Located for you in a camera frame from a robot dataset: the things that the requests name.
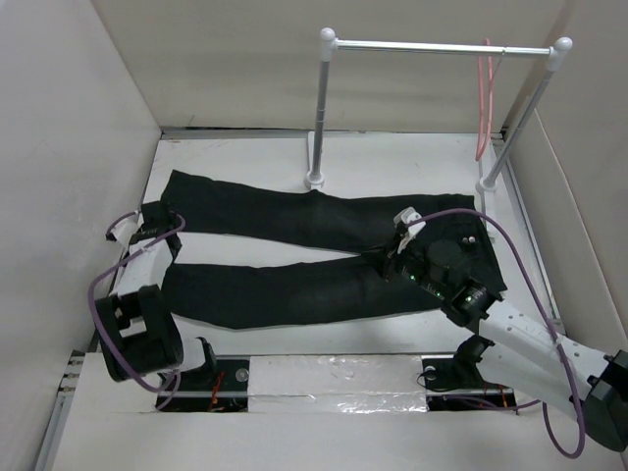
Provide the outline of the black trousers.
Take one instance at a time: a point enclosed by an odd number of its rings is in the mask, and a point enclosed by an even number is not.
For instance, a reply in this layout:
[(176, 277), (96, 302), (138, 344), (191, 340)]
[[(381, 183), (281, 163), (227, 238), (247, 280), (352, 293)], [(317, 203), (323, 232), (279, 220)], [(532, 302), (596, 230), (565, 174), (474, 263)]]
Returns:
[(314, 251), (312, 260), (260, 266), (175, 262), (162, 290), (173, 314), (244, 331), (340, 323), (434, 310), (438, 301), (411, 281), (385, 280), (374, 253), (395, 233), (393, 218), (413, 208), (428, 217), (416, 237), (424, 246), (457, 243), (472, 276), (494, 293), (506, 284), (472, 196), (406, 193), (343, 198), (319, 190), (294, 193), (171, 173), (161, 198), (196, 236), (240, 236)]

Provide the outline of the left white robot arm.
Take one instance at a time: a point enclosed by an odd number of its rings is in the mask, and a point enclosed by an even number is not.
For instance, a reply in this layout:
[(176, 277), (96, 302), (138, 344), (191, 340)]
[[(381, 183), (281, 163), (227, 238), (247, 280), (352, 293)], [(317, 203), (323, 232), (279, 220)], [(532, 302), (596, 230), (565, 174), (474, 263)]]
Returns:
[(118, 280), (100, 299), (88, 293), (95, 314), (104, 361), (111, 378), (123, 382), (170, 370), (181, 372), (182, 385), (208, 389), (220, 378), (210, 343), (182, 340), (162, 292), (167, 270), (182, 248), (185, 220), (168, 205), (153, 201), (114, 221), (105, 237), (126, 250), (124, 265), (113, 270)]

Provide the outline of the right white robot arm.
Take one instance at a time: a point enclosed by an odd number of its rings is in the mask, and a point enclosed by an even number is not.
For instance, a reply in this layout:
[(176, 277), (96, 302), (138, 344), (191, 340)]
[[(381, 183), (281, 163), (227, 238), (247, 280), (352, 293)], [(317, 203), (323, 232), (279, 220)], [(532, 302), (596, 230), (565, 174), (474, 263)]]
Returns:
[(627, 353), (589, 348), (550, 328), (475, 280), (454, 242), (422, 249), (402, 242), (384, 252), (386, 278), (400, 275), (439, 303), (449, 321), (472, 333), (453, 374), (464, 386), (485, 380), (519, 390), (582, 420), (586, 435), (613, 450), (627, 447)]

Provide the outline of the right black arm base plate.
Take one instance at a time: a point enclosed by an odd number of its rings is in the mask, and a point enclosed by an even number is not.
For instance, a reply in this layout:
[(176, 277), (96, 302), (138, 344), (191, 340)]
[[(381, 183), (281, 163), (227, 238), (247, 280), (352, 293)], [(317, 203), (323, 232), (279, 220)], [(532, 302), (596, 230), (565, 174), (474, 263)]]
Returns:
[(416, 382), (426, 391), (430, 412), (474, 411), (516, 406), (514, 391), (459, 372), (452, 357), (424, 357)]

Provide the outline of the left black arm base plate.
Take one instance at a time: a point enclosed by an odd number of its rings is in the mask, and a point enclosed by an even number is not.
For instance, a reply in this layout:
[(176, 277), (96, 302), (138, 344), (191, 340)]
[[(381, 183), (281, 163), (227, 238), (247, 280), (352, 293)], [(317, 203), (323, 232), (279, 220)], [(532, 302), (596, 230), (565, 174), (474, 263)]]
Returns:
[(181, 384), (169, 398), (173, 387), (157, 395), (155, 406), (163, 412), (246, 412), (250, 358), (219, 356), (213, 373), (197, 369), (182, 373)]

